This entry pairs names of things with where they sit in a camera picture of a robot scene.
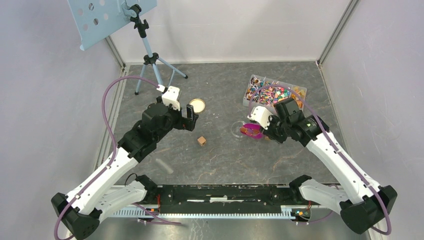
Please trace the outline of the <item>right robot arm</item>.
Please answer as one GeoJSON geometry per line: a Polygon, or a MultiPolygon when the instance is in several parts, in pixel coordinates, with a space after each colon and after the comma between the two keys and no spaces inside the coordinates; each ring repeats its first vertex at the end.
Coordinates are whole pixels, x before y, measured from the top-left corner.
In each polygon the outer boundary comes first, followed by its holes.
{"type": "Polygon", "coordinates": [[[270,139],[283,143],[291,138],[313,153],[332,173],[342,189],[302,175],[289,183],[289,199],[295,204],[318,203],[339,214],[349,229],[362,234],[369,229],[381,235],[392,233],[389,214],[398,196],[391,186],[382,186],[347,154],[325,122],[311,111],[305,116],[292,98],[274,105],[273,114],[257,106],[250,120],[258,122],[270,139]]]}

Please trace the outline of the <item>magenta plastic scoop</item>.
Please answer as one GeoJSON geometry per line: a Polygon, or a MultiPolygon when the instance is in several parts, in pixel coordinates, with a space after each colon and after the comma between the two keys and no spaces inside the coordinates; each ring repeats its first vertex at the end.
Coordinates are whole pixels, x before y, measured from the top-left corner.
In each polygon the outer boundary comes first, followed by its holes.
{"type": "Polygon", "coordinates": [[[245,123],[240,127],[240,132],[253,139],[262,139],[264,137],[262,133],[262,127],[256,123],[245,123]]]}

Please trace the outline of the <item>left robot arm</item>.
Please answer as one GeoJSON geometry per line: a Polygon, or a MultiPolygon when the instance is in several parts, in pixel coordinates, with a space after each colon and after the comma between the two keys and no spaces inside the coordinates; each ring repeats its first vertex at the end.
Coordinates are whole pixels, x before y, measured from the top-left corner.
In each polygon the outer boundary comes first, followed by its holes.
{"type": "Polygon", "coordinates": [[[186,114],[183,117],[182,110],[171,104],[150,104],[141,120],[124,134],[95,172],[68,193],[58,192],[51,198],[58,222],[65,225],[73,238],[86,239],[107,217],[127,205],[141,201],[151,204],[156,200],[157,190],[142,180],[135,180],[116,193],[107,194],[107,191],[151,154],[171,130],[193,131],[199,115],[190,104],[186,106],[186,114]]]}

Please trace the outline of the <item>clear compartment candy box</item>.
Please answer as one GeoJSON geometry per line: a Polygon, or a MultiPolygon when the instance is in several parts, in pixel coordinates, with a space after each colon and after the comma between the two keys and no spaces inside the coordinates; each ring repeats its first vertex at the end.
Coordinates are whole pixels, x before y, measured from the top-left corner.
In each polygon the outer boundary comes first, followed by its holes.
{"type": "Polygon", "coordinates": [[[289,89],[292,89],[303,100],[306,98],[306,87],[252,74],[248,81],[242,104],[248,107],[250,100],[252,100],[251,105],[253,107],[264,106],[274,110],[274,104],[287,98],[293,98],[302,110],[304,108],[303,102],[295,94],[291,93],[289,89]]]}

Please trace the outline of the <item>clear glass jar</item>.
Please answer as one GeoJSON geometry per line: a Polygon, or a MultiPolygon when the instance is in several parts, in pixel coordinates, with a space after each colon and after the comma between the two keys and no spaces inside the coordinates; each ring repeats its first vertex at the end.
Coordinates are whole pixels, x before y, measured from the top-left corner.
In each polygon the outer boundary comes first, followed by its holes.
{"type": "Polygon", "coordinates": [[[241,132],[241,128],[246,124],[245,121],[242,120],[238,120],[235,121],[231,127],[230,127],[230,132],[231,134],[236,138],[236,139],[242,139],[245,138],[246,135],[244,133],[241,132]]]}

